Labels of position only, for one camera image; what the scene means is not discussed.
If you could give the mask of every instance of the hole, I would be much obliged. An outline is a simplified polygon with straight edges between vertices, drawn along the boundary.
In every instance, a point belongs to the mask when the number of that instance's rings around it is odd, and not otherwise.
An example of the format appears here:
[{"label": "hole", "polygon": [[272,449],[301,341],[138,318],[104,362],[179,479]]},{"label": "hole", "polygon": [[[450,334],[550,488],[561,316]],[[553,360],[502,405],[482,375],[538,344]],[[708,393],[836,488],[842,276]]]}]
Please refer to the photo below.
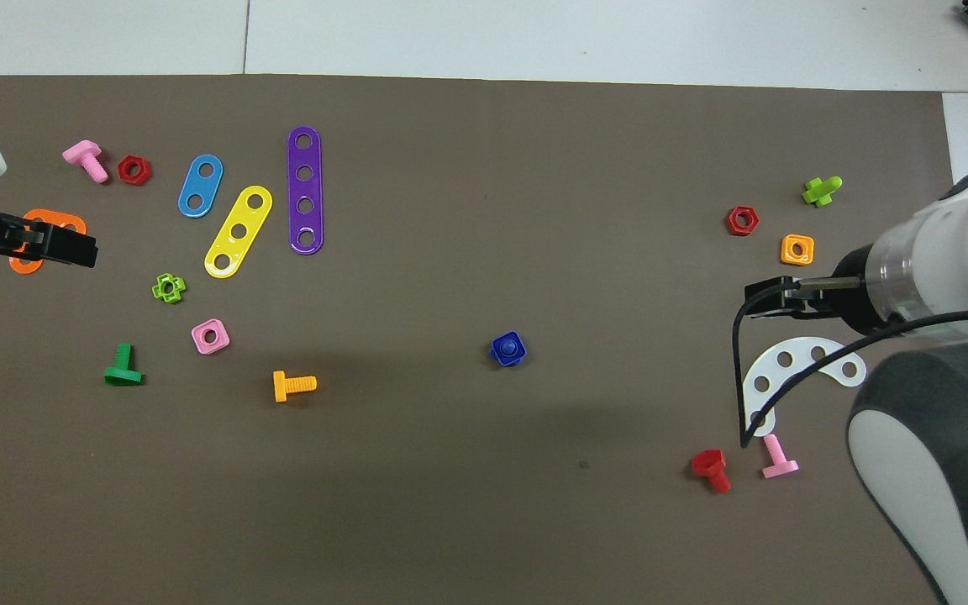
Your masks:
[{"label": "hole", "polygon": [[300,244],[301,248],[306,250],[312,248],[314,241],[316,241],[316,236],[311,229],[301,229],[301,233],[297,234],[297,244]]}]

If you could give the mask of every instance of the green bolt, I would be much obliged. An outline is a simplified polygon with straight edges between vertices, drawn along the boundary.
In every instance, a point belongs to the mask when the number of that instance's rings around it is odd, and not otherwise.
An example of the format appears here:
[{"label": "green bolt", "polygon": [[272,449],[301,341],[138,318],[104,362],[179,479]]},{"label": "green bolt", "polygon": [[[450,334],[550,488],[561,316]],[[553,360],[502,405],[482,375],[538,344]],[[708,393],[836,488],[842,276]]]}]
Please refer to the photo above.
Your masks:
[{"label": "green bolt", "polygon": [[103,382],[113,384],[116,387],[126,387],[129,384],[140,384],[143,374],[129,369],[129,357],[134,352],[134,346],[123,342],[118,345],[118,351],[114,353],[114,367],[109,367],[103,371]]},{"label": "green bolt", "polygon": [[831,176],[827,181],[813,179],[806,183],[802,198],[806,203],[816,203],[817,208],[823,208],[831,203],[831,194],[837,192],[839,187],[842,187],[842,179],[838,176]]}]

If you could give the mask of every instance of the red bolt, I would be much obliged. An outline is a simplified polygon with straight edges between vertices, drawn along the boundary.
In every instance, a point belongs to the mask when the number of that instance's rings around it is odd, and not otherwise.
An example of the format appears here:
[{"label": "red bolt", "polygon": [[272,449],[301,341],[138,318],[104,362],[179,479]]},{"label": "red bolt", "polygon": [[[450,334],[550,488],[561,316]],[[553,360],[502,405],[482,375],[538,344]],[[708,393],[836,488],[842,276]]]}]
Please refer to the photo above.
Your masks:
[{"label": "red bolt", "polygon": [[127,155],[118,163],[118,179],[130,185],[143,185],[151,178],[151,162],[139,155]]},{"label": "red bolt", "polygon": [[727,230],[733,236],[748,236],[760,222],[752,206],[736,206],[727,214]]},{"label": "red bolt", "polygon": [[692,471],[699,477],[706,477],[713,489],[721,494],[730,491],[730,479],[727,479],[723,468],[727,467],[727,459],[722,450],[704,450],[692,457]]}]

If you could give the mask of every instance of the black cable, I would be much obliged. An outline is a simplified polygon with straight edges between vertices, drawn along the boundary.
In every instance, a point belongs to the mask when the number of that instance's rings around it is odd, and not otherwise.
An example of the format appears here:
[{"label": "black cable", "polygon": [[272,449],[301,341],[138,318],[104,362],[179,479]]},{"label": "black cable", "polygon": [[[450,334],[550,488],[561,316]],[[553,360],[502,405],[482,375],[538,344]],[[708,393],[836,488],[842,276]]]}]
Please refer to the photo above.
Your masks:
[{"label": "black cable", "polygon": [[730,349],[731,353],[734,354],[734,390],[738,392],[738,438],[741,441],[745,436],[745,393],[742,392],[742,360],[740,353],[738,352],[738,332],[742,324],[742,318],[745,314],[749,312],[757,303],[768,297],[775,296],[779,292],[786,292],[788,290],[797,290],[800,282],[784,282],[777,283],[775,286],[766,287],[764,290],[757,292],[753,296],[745,299],[742,303],[740,309],[738,309],[738,314],[734,315],[734,325],[730,327]]},{"label": "black cable", "polygon": [[[796,284],[785,284],[785,286],[790,286],[790,287],[784,287],[782,288],[782,290],[791,290],[793,287],[796,286]],[[772,288],[773,287],[769,287],[764,292],[768,292],[772,290]],[[764,294],[764,292],[758,292],[756,296],[759,296],[760,294]],[[746,305],[743,305],[742,308],[748,309],[748,306],[749,306],[749,300],[746,300]],[[965,321],[968,321],[968,311],[954,311],[953,313],[938,313],[935,315],[929,315],[929,317],[927,318],[920,318],[919,320],[912,320],[912,321],[892,324],[890,326],[884,327],[884,329],[879,329],[876,332],[873,332],[872,334],[868,334],[868,336],[866,336],[865,338],[861,338],[860,340],[850,342],[850,344],[846,345],[844,348],[838,349],[838,351],[831,353],[830,355],[826,355],[822,360],[814,361],[808,367],[804,368],[803,371],[799,371],[798,374],[795,374],[794,376],[791,376],[791,378],[786,379],[786,381],[783,382],[782,386],[779,387],[779,391],[775,391],[775,393],[772,393],[771,397],[768,397],[768,401],[764,403],[764,406],[761,407],[761,409],[758,410],[757,413],[753,414],[753,422],[750,422],[749,428],[746,429],[744,426],[745,398],[744,398],[744,394],[742,393],[741,366],[739,365],[739,361],[738,361],[737,330],[738,330],[738,324],[741,322],[741,317],[735,318],[734,319],[734,339],[733,339],[734,368],[736,368],[736,376],[738,376],[737,388],[738,388],[738,406],[739,406],[739,414],[740,414],[738,418],[738,422],[739,424],[742,425],[742,428],[740,430],[740,441],[741,441],[742,448],[749,447],[750,441],[753,440],[753,433],[756,433],[756,430],[760,427],[760,422],[758,422],[758,418],[764,418],[765,416],[767,416],[767,414],[773,408],[775,408],[776,403],[778,403],[780,399],[783,398],[783,395],[788,394],[788,392],[791,391],[792,388],[798,386],[798,383],[802,382],[802,380],[809,378],[811,375],[817,374],[819,369],[825,366],[829,366],[837,360],[841,360],[842,357],[846,357],[850,353],[860,351],[861,349],[868,347],[868,345],[873,345],[876,342],[879,342],[886,338],[891,338],[892,336],[897,336],[898,334],[902,334],[903,332],[910,332],[910,330],[921,329],[922,327],[928,327],[928,326],[934,326],[934,325],[952,323],[952,322],[965,322]]]}]

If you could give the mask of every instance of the pink square nut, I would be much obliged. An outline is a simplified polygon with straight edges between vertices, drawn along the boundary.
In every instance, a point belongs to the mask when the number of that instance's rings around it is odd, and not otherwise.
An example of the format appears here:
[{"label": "pink square nut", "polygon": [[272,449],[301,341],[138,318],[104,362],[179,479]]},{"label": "pink square nut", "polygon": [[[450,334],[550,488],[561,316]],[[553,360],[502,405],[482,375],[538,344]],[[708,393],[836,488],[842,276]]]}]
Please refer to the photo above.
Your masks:
[{"label": "pink square nut", "polygon": [[[215,340],[207,342],[204,337],[208,333],[215,333]],[[192,342],[197,346],[201,355],[211,355],[230,344],[230,336],[226,333],[226,326],[218,320],[208,320],[192,329]]]}]

